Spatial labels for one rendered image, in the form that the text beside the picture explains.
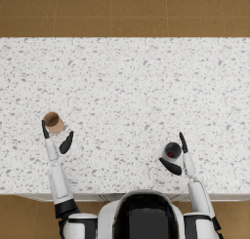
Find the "brown paper cup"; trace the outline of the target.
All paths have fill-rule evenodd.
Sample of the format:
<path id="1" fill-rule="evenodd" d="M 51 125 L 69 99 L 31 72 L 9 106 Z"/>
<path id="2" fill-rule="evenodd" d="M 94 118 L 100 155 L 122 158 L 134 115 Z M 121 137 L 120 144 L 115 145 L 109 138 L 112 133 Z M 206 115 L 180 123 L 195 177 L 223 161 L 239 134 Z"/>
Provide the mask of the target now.
<path id="1" fill-rule="evenodd" d="M 57 112 L 48 112 L 43 120 L 51 133 L 59 134 L 64 128 L 63 121 Z"/>

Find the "robot body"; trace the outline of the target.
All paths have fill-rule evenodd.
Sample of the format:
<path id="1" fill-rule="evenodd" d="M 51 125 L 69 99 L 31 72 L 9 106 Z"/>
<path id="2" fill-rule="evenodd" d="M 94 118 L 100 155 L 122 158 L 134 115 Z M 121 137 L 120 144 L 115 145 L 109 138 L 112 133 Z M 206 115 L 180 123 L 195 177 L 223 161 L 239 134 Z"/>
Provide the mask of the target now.
<path id="1" fill-rule="evenodd" d="M 131 191 L 101 208 L 98 239 L 186 239 L 184 217 L 165 194 Z"/>

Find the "white cup with dark interior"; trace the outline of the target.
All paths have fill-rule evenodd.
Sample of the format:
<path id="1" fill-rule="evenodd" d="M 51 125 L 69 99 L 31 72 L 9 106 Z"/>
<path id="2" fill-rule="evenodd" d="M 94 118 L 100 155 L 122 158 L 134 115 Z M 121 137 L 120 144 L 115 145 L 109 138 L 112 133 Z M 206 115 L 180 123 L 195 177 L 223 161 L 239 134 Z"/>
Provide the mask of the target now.
<path id="1" fill-rule="evenodd" d="M 174 154 L 173 158 L 168 157 L 167 153 L 172 152 Z M 162 158 L 166 161 L 174 163 L 181 156 L 181 147 L 175 142 L 169 142 L 162 151 Z"/>

